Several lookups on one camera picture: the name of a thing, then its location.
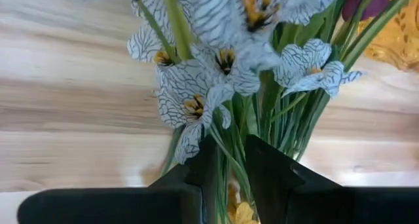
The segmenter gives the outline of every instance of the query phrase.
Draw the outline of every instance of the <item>wood grain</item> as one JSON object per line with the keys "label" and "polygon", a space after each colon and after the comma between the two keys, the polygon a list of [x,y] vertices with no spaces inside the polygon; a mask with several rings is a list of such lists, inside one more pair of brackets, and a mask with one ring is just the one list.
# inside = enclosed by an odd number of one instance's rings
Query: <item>wood grain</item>
{"label": "wood grain", "polygon": [[[153,67],[126,50],[139,23],[129,0],[0,0],[0,192],[16,192],[1,215],[21,191],[156,179],[171,130]],[[329,104],[303,163],[347,185],[419,185],[419,75],[356,68],[369,75]]]}

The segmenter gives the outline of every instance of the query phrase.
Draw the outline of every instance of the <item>gold ornament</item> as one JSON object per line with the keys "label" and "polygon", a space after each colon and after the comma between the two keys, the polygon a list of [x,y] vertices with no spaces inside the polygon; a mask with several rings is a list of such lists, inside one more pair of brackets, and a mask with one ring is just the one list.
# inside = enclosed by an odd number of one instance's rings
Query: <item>gold ornament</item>
{"label": "gold ornament", "polygon": [[[359,23],[358,34],[372,19]],[[364,55],[403,71],[419,72],[419,0],[410,0],[378,33]]]}

